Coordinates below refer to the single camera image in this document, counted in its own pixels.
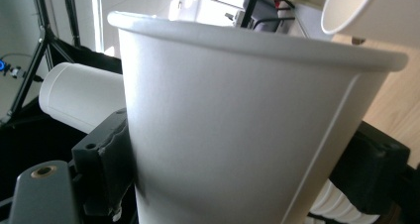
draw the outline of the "white cylinder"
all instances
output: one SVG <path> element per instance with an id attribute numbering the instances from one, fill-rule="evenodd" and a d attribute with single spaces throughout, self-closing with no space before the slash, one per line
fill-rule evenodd
<path id="1" fill-rule="evenodd" d="M 63 62 L 45 78 L 40 106 L 54 119 L 90 133 L 111 113 L 126 106 L 123 76 Z"/>
<path id="2" fill-rule="evenodd" d="M 303 223 L 406 56 L 113 12 L 140 223 Z"/>
<path id="3" fill-rule="evenodd" d="M 420 0 L 326 0 L 322 29 L 420 47 Z"/>

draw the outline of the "black cable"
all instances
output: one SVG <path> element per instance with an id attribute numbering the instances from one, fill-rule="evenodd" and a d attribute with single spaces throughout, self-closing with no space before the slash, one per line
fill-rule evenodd
<path id="1" fill-rule="evenodd" d="M 31 55 L 28 54 L 20 54 L 20 53 L 9 53 L 9 54 L 4 54 L 3 56 L 0 57 L 0 59 L 3 59 L 7 56 L 26 56 L 26 57 L 32 57 Z"/>

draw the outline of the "stacked paper cup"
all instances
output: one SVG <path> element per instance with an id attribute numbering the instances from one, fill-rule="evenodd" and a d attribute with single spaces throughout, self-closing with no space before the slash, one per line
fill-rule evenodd
<path id="1" fill-rule="evenodd" d="M 358 211 L 346 195 L 329 179 L 322 187 L 310 212 L 338 222 L 352 224 L 370 224 L 379 217 L 378 215 L 366 215 Z"/>

